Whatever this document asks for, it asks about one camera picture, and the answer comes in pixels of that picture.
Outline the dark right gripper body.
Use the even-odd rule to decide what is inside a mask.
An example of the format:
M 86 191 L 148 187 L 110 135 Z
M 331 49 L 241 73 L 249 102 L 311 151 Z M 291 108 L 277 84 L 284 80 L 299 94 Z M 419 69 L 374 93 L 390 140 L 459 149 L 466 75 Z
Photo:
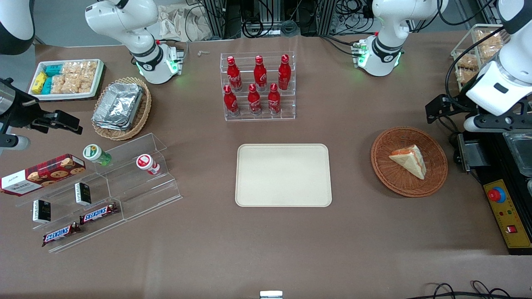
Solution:
M 44 115 L 38 99 L 12 85 L 12 79 L 0 80 L 1 123 L 11 127 L 25 127 Z

